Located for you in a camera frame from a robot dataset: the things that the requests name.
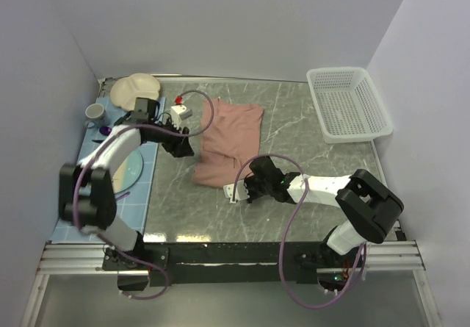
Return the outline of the pink printed t shirt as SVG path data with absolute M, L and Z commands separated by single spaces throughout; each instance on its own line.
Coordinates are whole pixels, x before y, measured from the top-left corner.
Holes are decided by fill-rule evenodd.
M 200 119 L 208 129 L 200 139 L 200 159 L 194 166 L 192 181 L 207 187 L 222 188 L 236 175 L 246 176 L 250 169 L 241 166 L 259 153 L 264 109 L 257 104 L 229 104 L 218 98 L 213 108 L 205 101 Z

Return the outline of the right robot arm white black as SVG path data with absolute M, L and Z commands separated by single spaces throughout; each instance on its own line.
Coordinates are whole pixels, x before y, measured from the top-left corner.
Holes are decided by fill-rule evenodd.
M 245 179 L 249 202 L 268 195 L 280 203 L 315 203 L 342 210 L 345 222 L 330 230 L 314 254 L 315 261 L 330 267 L 338 267 L 366 242 L 383 243 L 405 208 L 364 169 L 337 177 L 283 173 L 268 155 L 253 158 L 249 169 L 251 174 Z

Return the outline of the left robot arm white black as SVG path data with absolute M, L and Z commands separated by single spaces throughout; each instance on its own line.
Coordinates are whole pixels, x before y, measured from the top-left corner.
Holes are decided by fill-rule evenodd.
M 145 263 L 143 235 L 118 215 L 112 177 L 141 145 L 155 143 L 175 158 L 194 154 L 189 129 L 178 121 L 177 109 L 166 121 L 157 115 L 159 102 L 137 98 L 133 110 L 118 118 L 109 135 L 77 164 L 59 171 L 58 216 L 82 235 L 94 234 L 120 252 L 120 261 L 131 270 Z

